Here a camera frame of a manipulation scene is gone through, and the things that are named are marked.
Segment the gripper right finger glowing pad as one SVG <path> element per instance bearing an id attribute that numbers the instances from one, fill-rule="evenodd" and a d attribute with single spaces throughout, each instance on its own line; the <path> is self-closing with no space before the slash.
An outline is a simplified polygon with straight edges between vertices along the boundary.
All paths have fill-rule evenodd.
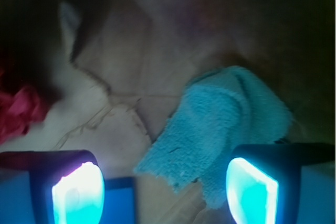
<path id="1" fill-rule="evenodd" d="M 335 146 L 240 145 L 226 195 L 236 223 L 335 223 Z"/>

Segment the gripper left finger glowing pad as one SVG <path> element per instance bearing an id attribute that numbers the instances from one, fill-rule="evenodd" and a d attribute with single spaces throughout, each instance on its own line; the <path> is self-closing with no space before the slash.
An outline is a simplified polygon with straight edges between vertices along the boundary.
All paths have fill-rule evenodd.
<path id="1" fill-rule="evenodd" d="M 99 223 L 103 203 L 90 151 L 1 153 L 1 223 Z"/>

